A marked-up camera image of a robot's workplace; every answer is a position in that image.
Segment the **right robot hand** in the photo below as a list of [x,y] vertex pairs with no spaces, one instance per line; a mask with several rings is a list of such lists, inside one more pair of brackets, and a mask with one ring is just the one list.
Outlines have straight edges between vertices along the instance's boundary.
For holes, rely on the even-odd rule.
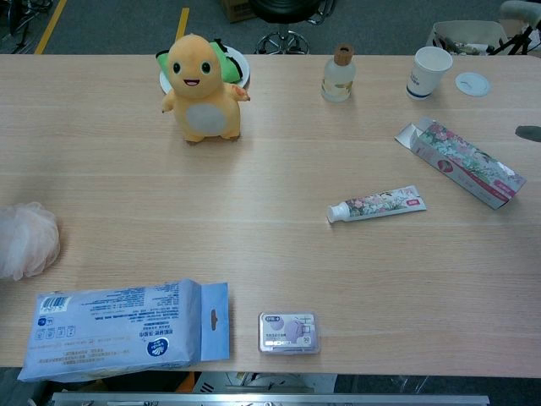
[[515,130],[515,135],[524,139],[531,140],[533,142],[541,142],[541,127],[534,125],[518,126]]

